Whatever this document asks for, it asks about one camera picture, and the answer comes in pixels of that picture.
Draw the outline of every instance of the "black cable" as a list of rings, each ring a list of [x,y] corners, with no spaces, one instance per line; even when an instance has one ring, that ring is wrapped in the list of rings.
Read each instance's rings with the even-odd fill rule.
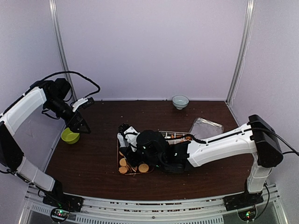
[[[10,170],[10,169],[7,169],[6,171],[0,170],[0,173],[2,173],[2,174],[12,174],[14,172],[15,172],[15,170]]]
[[[37,186],[37,188],[38,188],[41,192],[43,192],[43,193],[45,194],[45,196],[48,196],[48,197],[50,197],[52,200],[56,201],[56,202],[59,204],[59,206],[61,206],[61,205],[66,205],[65,203],[62,203],[61,201],[59,201],[59,200],[53,198],[50,194],[48,194],[47,191],[45,191],[45,190],[39,188],[38,186]]]
[[[49,110],[50,110],[50,109],[43,110],[43,111],[42,111],[42,114],[44,114],[44,115],[46,115],[47,117],[52,118],[52,119],[54,119],[54,120],[59,120],[59,118],[54,118],[54,117],[52,117],[51,115],[49,115],[48,113],[46,113],[46,112],[48,112]]]
[[[127,132],[127,133],[125,133],[125,136],[126,136],[127,134],[138,135],[138,133],[135,133],[135,132]]]
[[[167,141],[170,141],[170,140],[177,140],[177,139],[182,139],[184,137],[191,137],[192,140],[194,140],[195,142],[199,143],[199,144],[206,144],[207,142],[203,141],[203,140],[200,140],[200,139],[197,139],[194,137],[193,134],[185,134],[185,135],[182,135],[180,137],[176,137],[176,138],[171,138],[171,139],[165,139]]]
[[[283,155],[285,155],[285,154],[289,154],[289,153],[295,153],[295,152],[293,152],[293,151],[287,151],[287,152],[284,152],[284,153],[282,153]]]
[[[129,145],[130,145],[131,147],[133,147],[133,148],[137,148],[137,147],[133,146],[131,143],[129,143]]]
[[[266,203],[264,209],[262,210],[262,212],[257,217],[254,218],[255,221],[266,211],[266,208],[267,208],[267,206],[269,204],[269,201],[270,201],[270,192],[269,192],[269,189],[268,189],[268,187],[267,187],[266,184],[265,184],[265,188],[266,188],[266,190],[268,192],[268,200],[267,200],[267,203]]]
[[[85,98],[87,98],[88,96],[93,95],[93,94],[95,94],[95,93],[98,93],[98,92],[101,90],[101,88],[100,88],[100,86],[99,86],[98,84],[96,84],[94,81],[92,81],[92,80],[89,79],[88,77],[83,76],[83,75],[80,74],[79,72],[76,72],[76,71],[59,71],[59,72],[55,72],[55,73],[53,73],[53,74],[51,74],[51,75],[48,75],[48,76],[46,76],[45,78],[39,80],[39,81],[36,82],[33,86],[30,87],[30,90],[29,90],[29,91],[31,91],[31,89],[33,89],[34,87],[36,87],[37,84],[39,84],[40,82],[45,81],[46,79],[48,79],[48,78],[50,78],[50,77],[57,76],[57,75],[61,75],[61,74],[68,74],[68,73],[76,74],[76,75],[82,77],[83,79],[87,80],[88,82],[90,82],[91,84],[93,84],[94,86],[96,86],[96,87],[98,88],[98,90],[96,90],[96,91],[94,91],[94,92],[91,92],[91,93],[87,94],[87,95],[85,96]]]
[[[250,131],[250,130],[253,130],[253,131],[254,130],[263,131],[263,132],[267,132],[267,133],[270,133],[270,134],[274,135],[275,137],[277,137],[278,139],[280,139],[283,143],[285,143],[285,145],[288,146],[297,156],[299,156],[299,152],[297,152],[289,143],[287,143],[286,140],[284,140],[282,137],[280,137],[275,132],[270,131],[270,130],[268,130],[266,128],[261,128],[261,127],[253,127],[253,128],[250,128],[250,129],[246,129],[244,131],[246,132],[246,131]]]
[[[46,197],[46,195],[41,196],[41,195],[39,194],[40,192],[41,192],[41,190],[39,189],[38,192],[37,192],[37,195],[38,195],[39,197]]]
[[[86,97],[88,97],[88,96],[90,96],[90,95],[93,95],[93,94],[95,94],[95,93],[98,93],[100,90],[101,90],[101,88],[100,88],[100,86],[98,85],[98,84],[96,84],[94,81],[92,81],[91,79],[89,79],[88,77],[85,77],[85,76],[83,76],[82,74],[80,74],[79,72],[76,72],[76,71],[60,71],[60,72],[55,72],[55,73],[53,73],[53,74],[51,74],[51,75],[48,75],[48,76],[46,76],[45,78],[43,78],[43,79],[41,79],[41,80],[39,80],[39,81],[36,81],[34,84],[32,84],[31,86],[30,86],[30,88],[23,94],[23,95],[21,95],[19,98],[17,98],[4,112],[3,112],[3,115],[5,114],[5,113],[7,113],[7,111],[9,111],[16,103],[18,103],[24,96],[26,96],[31,90],[33,90],[33,88],[35,88],[35,87],[37,87],[37,85],[39,84],[39,83],[41,83],[42,81],[45,81],[46,79],[48,79],[48,78],[50,78],[50,77],[52,77],[52,76],[56,76],[56,75],[61,75],[61,74],[68,74],[68,73],[71,73],[71,74],[76,74],[76,75],[78,75],[78,76],[80,76],[80,77],[82,77],[83,79],[85,79],[85,80],[87,80],[88,82],[90,82],[90,83],[92,83],[94,86],[96,86],[97,88],[98,88],[98,90],[97,91],[94,91],[94,92],[91,92],[91,93],[89,93],[88,95],[86,95],[85,96],[85,98]]]

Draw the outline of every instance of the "light purple wall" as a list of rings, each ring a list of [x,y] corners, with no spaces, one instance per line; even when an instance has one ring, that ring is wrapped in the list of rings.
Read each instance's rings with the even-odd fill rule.
[[[71,70],[95,99],[224,100],[240,48],[246,0],[57,1]],[[74,78],[78,97],[92,90]]]
[[[48,1],[0,1],[0,112],[36,80],[61,70]],[[37,110],[15,139],[31,162],[43,169],[63,126]],[[0,174],[0,223],[15,224],[27,185]]]
[[[299,1],[259,0],[245,66],[232,109],[240,123],[259,114],[299,150]],[[289,150],[283,143],[284,151]],[[299,158],[273,170],[291,223],[298,223]]]

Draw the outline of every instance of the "metal frame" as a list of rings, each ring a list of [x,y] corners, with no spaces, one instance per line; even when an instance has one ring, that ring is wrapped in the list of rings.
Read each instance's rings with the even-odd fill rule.
[[[276,185],[270,185],[269,191],[270,202],[275,204],[280,223],[287,224]],[[38,197],[37,192],[38,189],[34,187],[28,188],[19,224],[27,223],[31,211],[49,215],[52,207],[43,204],[42,198]],[[210,223],[221,224],[223,215],[236,213],[236,210],[226,211],[223,197],[173,201],[123,201],[83,196],[81,212],[72,213],[68,221],[80,224],[197,224],[202,221],[202,224],[205,224],[209,223],[208,220],[217,220],[217,222]],[[263,190],[263,197],[264,202],[259,206],[266,204],[268,199],[266,189]]]
[[[60,33],[58,14],[57,14],[57,9],[56,9],[56,0],[49,0],[49,4],[50,4],[51,17],[52,17],[53,25],[54,25],[54,31],[55,31],[57,46],[58,46],[59,55],[60,55],[60,62],[61,62],[63,70],[64,71],[69,71],[69,67],[67,65],[65,52],[64,52],[64,47],[63,47],[63,43],[62,43],[62,37],[61,37],[61,33]],[[71,84],[71,86],[73,88],[72,100],[77,101],[76,92],[74,90],[74,85],[71,81],[70,74],[65,74],[65,77],[66,77],[67,81]]]
[[[226,102],[229,106],[231,106],[231,104],[232,104],[232,99],[234,97],[233,95],[235,93],[235,89],[237,87],[238,80],[240,79],[240,75],[242,72],[244,56],[245,56],[246,48],[249,43],[249,37],[250,37],[251,28],[252,28],[254,8],[255,8],[255,0],[248,0],[240,51],[239,51],[239,55],[238,55],[237,64],[235,66],[235,72],[234,72],[232,84],[229,88],[228,97],[226,100]]]

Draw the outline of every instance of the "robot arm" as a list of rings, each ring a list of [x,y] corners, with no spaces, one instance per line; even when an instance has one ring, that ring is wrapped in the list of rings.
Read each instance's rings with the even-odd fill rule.
[[[38,82],[0,114],[0,163],[8,167],[10,173],[43,191],[44,203],[65,210],[80,211],[83,199],[65,195],[62,184],[32,164],[13,138],[28,116],[42,105],[44,109],[53,111],[57,118],[62,118],[66,127],[73,132],[90,133],[90,128],[78,108],[86,108],[94,101],[92,98],[82,98],[73,106],[69,106],[64,102],[64,98],[70,88],[70,84],[64,78]]]
[[[165,139],[159,132],[146,130],[139,133],[123,124],[119,127],[118,139],[120,151],[133,167],[145,162],[171,173],[182,173],[238,154],[252,154],[254,163],[244,193],[225,199],[227,210],[234,210],[261,202],[261,192],[271,169],[283,159],[277,138],[261,129],[274,132],[259,116],[252,115],[249,123],[230,132],[171,145],[168,142],[173,139]]]

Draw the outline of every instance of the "round cracker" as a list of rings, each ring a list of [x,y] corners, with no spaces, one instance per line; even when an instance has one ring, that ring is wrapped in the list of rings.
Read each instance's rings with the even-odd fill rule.
[[[148,172],[148,170],[150,168],[149,168],[148,164],[143,163],[143,164],[139,165],[138,169],[139,169],[140,173],[146,173],[146,172]]]
[[[119,167],[118,171],[121,173],[121,174],[125,174],[128,169],[126,167]]]
[[[122,158],[122,159],[120,160],[120,165],[121,165],[122,167],[126,167],[126,166],[127,166],[127,161],[126,161],[125,158]]]

